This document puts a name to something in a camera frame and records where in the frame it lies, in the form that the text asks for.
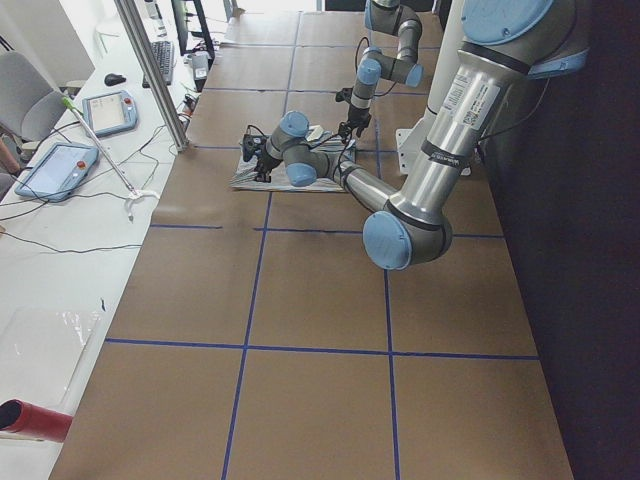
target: robot label sticker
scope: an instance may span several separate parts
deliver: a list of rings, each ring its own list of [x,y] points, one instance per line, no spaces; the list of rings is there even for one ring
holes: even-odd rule
[[[479,82],[476,94],[471,96],[473,101],[465,113],[462,123],[479,130],[484,119],[487,118],[487,114],[491,110],[498,93],[500,93],[499,87],[490,83]]]
[[[456,75],[453,79],[453,84],[447,93],[447,98],[444,99],[442,108],[444,108],[449,115],[454,117],[458,111],[458,104],[469,87],[469,79],[464,75]]]
[[[466,75],[458,74],[442,108],[458,123],[479,130],[499,93],[497,85],[481,80],[472,82]]]

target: dark wall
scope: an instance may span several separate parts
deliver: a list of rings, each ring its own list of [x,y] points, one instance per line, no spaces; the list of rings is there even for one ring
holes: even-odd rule
[[[486,164],[575,478],[637,480],[640,6],[594,3],[586,69],[552,79]]]

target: white desk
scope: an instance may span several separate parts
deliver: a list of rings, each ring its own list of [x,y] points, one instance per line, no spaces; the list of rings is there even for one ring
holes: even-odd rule
[[[176,55],[176,68],[169,87],[174,104],[178,105],[193,88],[191,72]],[[127,82],[106,87],[107,73],[123,74]],[[127,38],[121,39],[88,79],[75,103],[81,107],[82,98],[103,92],[128,91],[139,112],[139,123],[133,131],[105,138],[104,145],[115,161],[121,161],[151,138],[154,130],[163,125],[151,90],[142,88],[142,71]],[[58,126],[75,120],[66,112]],[[91,144],[80,126],[63,130],[75,142]],[[52,135],[33,159],[36,162],[48,146],[62,137]],[[159,165],[146,188],[160,193],[171,171],[175,156],[173,141],[163,128],[154,141],[145,148],[147,155],[155,157]],[[156,162],[135,155],[122,165],[127,178],[140,188],[153,171]],[[110,170],[106,160],[90,173],[89,178]],[[128,191],[117,175],[110,171],[81,186],[77,194],[92,195],[111,192],[126,197]],[[28,211],[39,202],[6,205],[24,200],[11,191],[0,206],[0,218]],[[34,213],[14,220],[0,221],[8,233],[38,241],[58,249],[85,250],[142,243],[153,209],[154,198],[145,197],[133,207],[134,221],[127,218],[124,200],[111,196],[72,198],[61,204],[48,204]],[[100,320],[78,363],[68,391],[56,409],[73,414],[80,402],[89,375],[93,369],[102,342],[113,318],[127,279],[138,255],[138,249],[111,250],[87,254],[54,254],[42,247],[0,237],[0,332],[9,324],[20,308],[41,308],[47,311],[98,312]],[[34,442],[0,439],[0,480],[43,480],[48,478],[58,457],[61,445],[52,442]]]

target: gray chair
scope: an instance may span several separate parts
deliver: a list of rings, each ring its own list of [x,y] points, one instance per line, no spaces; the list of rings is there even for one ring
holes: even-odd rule
[[[0,55],[0,128],[16,143],[46,137],[65,111],[54,90],[18,52]]]

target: red object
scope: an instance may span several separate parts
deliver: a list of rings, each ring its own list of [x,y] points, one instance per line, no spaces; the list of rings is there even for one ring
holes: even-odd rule
[[[0,431],[62,443],[73,417],[21,400],[0,405]]]

